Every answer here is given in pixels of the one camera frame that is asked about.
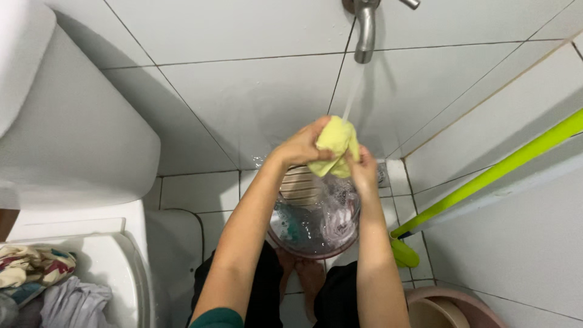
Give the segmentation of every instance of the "stainless steel faucet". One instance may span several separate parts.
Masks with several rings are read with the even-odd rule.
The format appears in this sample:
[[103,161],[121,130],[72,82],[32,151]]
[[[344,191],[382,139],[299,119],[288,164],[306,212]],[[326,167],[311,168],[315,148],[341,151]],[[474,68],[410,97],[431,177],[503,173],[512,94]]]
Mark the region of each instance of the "stainless steel faucet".
[[[418,0],[400,0],[409,8],[415,10],[420,4]],[[373,57],[375,39],[374,12],[380,0],[342,0],[344,7],[356,15],[360,24],[359,42],[356,44],[354,60],[359,64],[368,63]]]

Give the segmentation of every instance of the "lime green handle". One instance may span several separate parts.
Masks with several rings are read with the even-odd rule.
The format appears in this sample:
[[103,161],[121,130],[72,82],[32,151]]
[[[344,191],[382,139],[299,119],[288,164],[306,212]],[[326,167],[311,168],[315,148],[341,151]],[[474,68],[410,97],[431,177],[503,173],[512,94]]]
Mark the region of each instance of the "lime green handle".
[[550,148],[553,148],[554,146],[560,144],[567,138],[581,132],[582,130],[583,109],[579,109],[573,115],[567,117],[565,120],[555,125],[549,131],[546,131],[542,135],[538,136],[533,141],[512,153],[510,156],[492,166],[489,170],[478,175],[470,182],[464,184],[453,193],[445,196],[442,200],[438,201],[416,217],[412,218],[402,226],[392,231],[391,237],[397,238],[403,235],[407,231],[410,231],[411,229],[429,220],[433,216],[445,211],[447,208],[457,204],[464,198],[496,181],[501,176],[546,152]]

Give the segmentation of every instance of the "bathroom floor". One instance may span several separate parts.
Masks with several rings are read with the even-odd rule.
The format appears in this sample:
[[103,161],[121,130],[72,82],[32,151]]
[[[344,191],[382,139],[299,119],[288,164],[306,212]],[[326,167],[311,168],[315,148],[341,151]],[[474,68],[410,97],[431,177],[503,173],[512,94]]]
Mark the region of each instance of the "bathroom floor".
[[[391,187],[381,188],[381,204],[390,230],[416,215],[415,205],[401,161],[387,164]],[[216,248],[219,236],[239,199],[255,177],[257,171],[229,171],[158,177],[152,190],[144,197],[149,210],[182,208],[197,213],[205,231],[205,259]],[[418,233],[406,239],[420,257],[418,267],[400,268],[399,275],[405,288],[434,285],[431,264]],[[357,260],[358,243],[344,253],[322,261],[326,270],[333,266],[346,265]],[[294,272],[287,284],[286,295],[280,307],[280,317],[285,328],[306,328],[312,325],[305,316],[304,294],[297,274]]]

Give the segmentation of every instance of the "yellow cloth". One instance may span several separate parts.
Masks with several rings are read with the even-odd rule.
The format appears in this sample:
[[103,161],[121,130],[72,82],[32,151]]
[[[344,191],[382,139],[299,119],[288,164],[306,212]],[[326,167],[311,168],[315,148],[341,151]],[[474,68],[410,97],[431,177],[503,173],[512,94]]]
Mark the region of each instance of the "yellow cloth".
[[330,149],[336,155],[333,160],[316,160],[308,163],[312,173],[319,177],[325,176],[328,172],[340,178],[349,177],[350,168],[343,156],[347,149],[350,149],[355,161],[360,160],[356,130],[348,121],[342,124],[342,119],[338,116],[332,116],[324,127],[316,141],[316,147],[320,150]]

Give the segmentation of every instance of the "pile of clothes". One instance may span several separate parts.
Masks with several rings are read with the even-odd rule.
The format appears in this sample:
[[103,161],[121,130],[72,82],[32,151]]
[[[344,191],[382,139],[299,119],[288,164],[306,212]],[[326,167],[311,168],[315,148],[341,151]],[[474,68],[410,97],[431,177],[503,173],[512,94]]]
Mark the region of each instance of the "pile of clothes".
[[51,247],[0,249],[0,328],[109,328],[111,288],[71,275],[76,255]]

